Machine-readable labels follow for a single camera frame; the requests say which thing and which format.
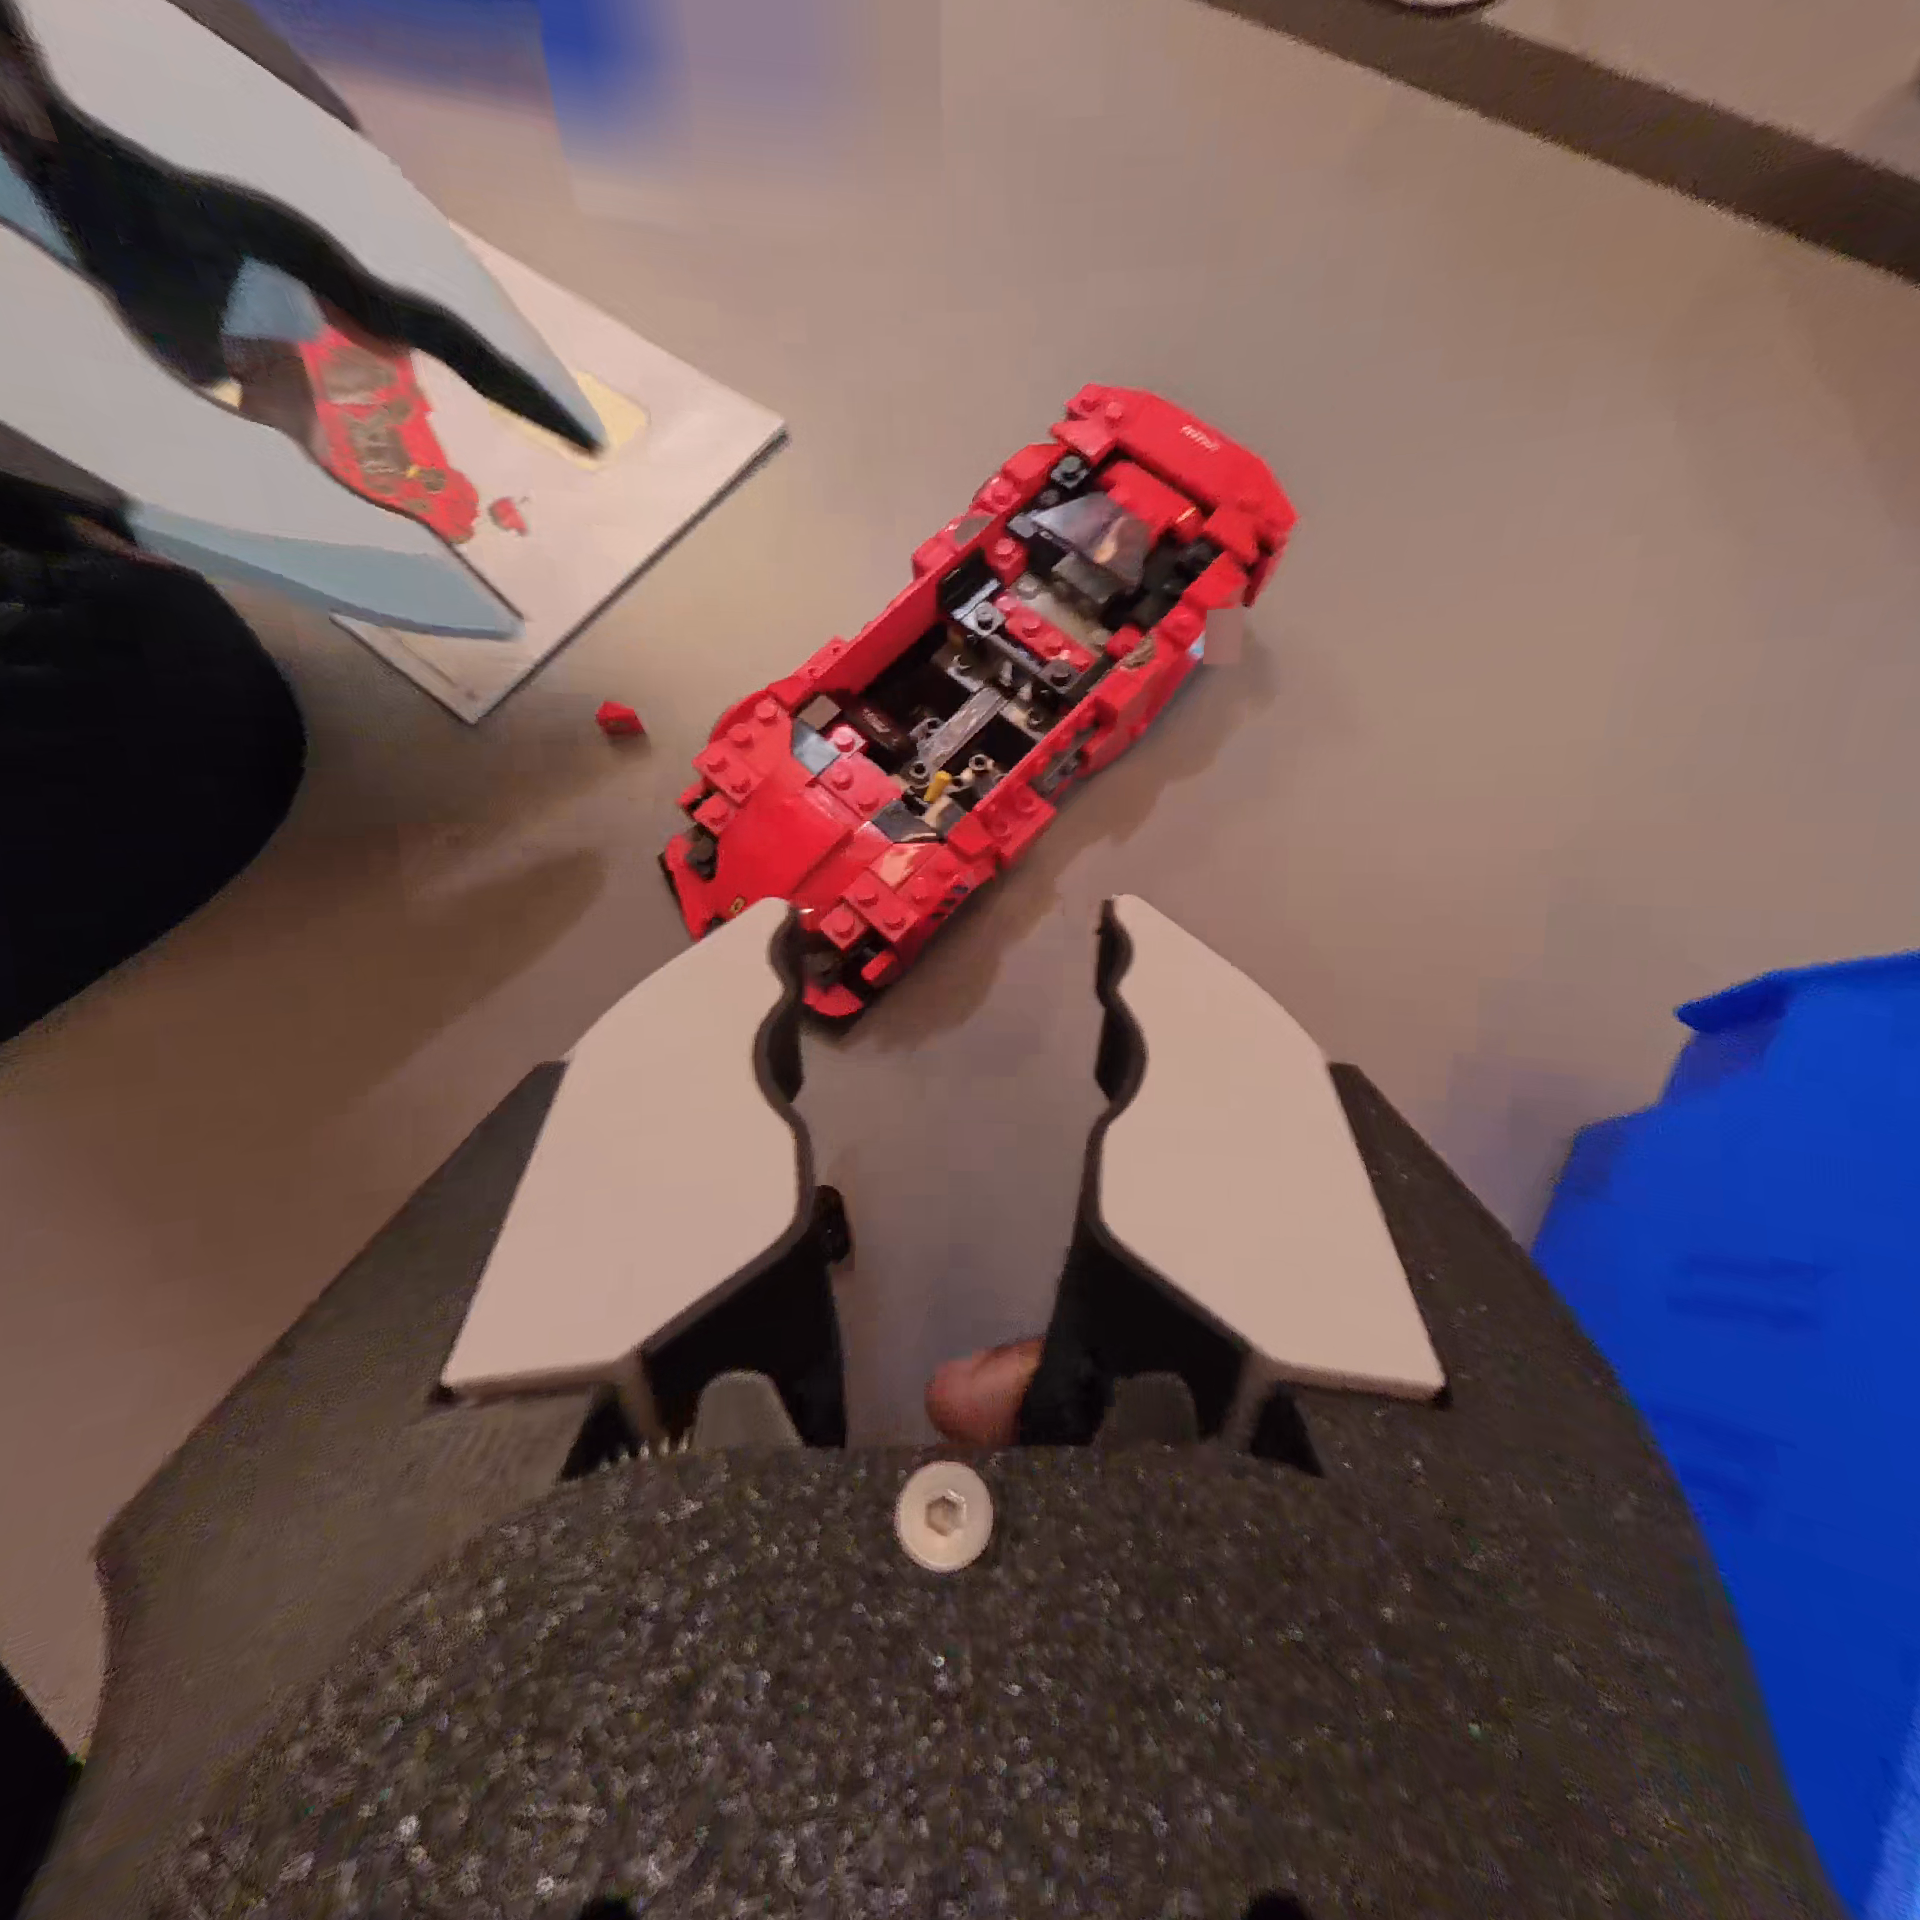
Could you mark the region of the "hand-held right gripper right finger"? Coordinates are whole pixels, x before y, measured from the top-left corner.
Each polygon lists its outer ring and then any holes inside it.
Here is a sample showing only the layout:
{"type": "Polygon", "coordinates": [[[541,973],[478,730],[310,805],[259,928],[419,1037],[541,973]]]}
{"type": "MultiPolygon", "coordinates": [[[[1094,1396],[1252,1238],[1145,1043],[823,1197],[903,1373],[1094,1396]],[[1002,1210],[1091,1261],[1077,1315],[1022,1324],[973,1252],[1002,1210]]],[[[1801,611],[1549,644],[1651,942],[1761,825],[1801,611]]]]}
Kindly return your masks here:
{"type": "Polygon", "coordinates": [[[1301,1389],[1422,1409],[1450,1376],[1325,1052],[1140,896],[1094,937],[1099,1113],[1031,1387],[1035,1444],[1132,1409],[1302,1444],[1301,1389]]]}

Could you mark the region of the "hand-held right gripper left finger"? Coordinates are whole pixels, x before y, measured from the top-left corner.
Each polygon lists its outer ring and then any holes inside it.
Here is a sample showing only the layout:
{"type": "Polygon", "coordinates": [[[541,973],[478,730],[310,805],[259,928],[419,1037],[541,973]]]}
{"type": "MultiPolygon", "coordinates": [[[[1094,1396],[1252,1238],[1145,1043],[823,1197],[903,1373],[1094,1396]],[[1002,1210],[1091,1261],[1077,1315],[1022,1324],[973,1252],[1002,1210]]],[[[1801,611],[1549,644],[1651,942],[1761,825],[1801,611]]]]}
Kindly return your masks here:
{"type": "Polygon", "coordinates": [[[749,905],[573,1044],[438,1387],[610,1396],[638,1440],[839,1449],[850,1257],[797,1112],[801,925],[749,905]]]}

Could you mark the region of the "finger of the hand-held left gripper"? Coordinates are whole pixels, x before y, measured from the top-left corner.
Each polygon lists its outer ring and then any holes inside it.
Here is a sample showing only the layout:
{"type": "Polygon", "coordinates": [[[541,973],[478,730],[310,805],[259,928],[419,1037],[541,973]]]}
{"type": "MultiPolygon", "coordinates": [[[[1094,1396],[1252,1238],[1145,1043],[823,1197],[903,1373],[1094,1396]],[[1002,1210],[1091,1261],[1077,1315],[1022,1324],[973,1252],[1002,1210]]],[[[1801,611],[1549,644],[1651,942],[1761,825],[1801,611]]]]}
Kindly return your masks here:
{"type": "Polygon", "coordinates": [[[507,641],[518,614],[417,520],[169,370],[4,161],[4,469],[147,555],[340,618],[507,641]]]}
{"type": "Polygon", "coordinates": [[[237,252],[543,432],[605,443],[573,376],[438,205],[251,4],[4,4],[4,34],[37,110],[209,195],[237,252]]]}

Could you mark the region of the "blue plastic bin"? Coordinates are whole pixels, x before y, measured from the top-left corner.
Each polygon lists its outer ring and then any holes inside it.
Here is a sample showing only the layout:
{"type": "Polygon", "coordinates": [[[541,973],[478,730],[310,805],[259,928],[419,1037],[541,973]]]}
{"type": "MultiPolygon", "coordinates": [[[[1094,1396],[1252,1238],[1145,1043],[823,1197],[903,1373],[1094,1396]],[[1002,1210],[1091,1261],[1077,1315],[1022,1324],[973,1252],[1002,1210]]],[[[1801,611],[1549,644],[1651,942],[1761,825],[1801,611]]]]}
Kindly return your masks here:
{"type": "Polygon", "coordinates": [[[1708,1539],[1853,1915],[1918,1906],[1918,956],[1675,1010],[1665,1091],[1571,1142],[1537,1266],[1708,1539]]]}

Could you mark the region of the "red lego car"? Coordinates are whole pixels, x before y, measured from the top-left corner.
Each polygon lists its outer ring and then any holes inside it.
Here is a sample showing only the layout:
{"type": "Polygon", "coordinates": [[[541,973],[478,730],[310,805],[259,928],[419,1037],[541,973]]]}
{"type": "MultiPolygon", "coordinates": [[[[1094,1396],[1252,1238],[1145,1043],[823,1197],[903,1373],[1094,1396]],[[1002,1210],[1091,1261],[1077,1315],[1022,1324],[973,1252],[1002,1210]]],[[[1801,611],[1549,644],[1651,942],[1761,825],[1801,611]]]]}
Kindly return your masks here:
{"type": "Polygon", "coordinates": [[[1294,524],[1212,424],[1082,389],[882,612],[714,723],[660,851],[689,937],[783,904],[805,1006],[860,1020],[1239,635],[1294,524]]]}

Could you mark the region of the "lego instruction booklet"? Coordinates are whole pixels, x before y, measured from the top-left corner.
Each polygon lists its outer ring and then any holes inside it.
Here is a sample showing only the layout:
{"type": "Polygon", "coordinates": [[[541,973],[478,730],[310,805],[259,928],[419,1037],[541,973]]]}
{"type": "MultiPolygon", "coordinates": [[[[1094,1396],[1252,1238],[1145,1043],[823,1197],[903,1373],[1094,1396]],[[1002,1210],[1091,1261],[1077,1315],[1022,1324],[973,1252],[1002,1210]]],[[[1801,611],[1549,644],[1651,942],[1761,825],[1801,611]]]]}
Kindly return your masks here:
{"type": "Polygon", "coordinates": [[[334,478],[442,537],[516,611],[513,641],[334,618],[475,725],[708,514],[783,424],[475,234],[463,240],[559,352],[602,421],[602,451],[503,412],[423,352],[371,346],[257,264],[231,289],[231,373],[214,394],[241,404],[277,392],[274,418],[301,421],[334,478]]]}

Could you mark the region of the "person's right hand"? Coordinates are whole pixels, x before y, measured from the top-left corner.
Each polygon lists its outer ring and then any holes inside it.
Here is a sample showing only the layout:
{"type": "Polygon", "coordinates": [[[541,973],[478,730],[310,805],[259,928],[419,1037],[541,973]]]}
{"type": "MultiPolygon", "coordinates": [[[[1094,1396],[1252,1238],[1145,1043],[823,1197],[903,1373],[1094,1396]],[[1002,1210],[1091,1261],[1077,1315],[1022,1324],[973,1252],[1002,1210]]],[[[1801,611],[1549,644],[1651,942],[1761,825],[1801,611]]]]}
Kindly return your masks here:
{"type": "Polygon", "coordinates": [[[1029,1338],[945,1360],[924,1395],[932,1430],[962,1449],[1017,1444],[1025,1395],[1039,1358],[1042,1340],[1029,1338]]]}

